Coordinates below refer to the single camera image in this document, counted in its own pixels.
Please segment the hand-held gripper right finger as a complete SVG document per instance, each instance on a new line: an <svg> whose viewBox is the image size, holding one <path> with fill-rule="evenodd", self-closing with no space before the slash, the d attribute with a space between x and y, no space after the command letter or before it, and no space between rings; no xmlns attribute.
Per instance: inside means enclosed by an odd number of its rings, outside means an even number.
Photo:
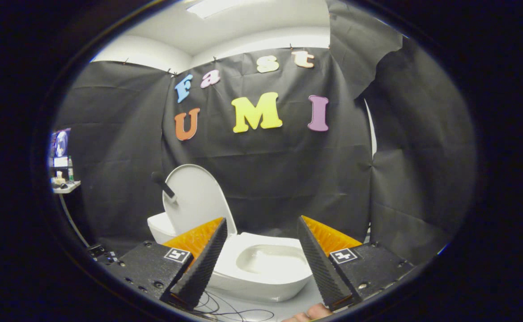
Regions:
<svg viewBox="0 0 523 322"><path fill-rule="evenodd" d="M297 221L298 239L324 305L354 306L394 287L415 266L379 243L362 243L307 216Z"/></svg>

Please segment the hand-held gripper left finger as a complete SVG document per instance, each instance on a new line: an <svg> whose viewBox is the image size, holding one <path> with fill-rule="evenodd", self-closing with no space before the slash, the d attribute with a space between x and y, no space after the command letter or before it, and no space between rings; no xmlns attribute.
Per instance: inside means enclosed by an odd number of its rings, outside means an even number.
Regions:
<svg viewBox="0 0 523 322"><path fill-rule="evenodd" d="M120 258L120 279L157 301L193 310L226 238L226 218L219 217L165 244L145 241Z"/></svg>

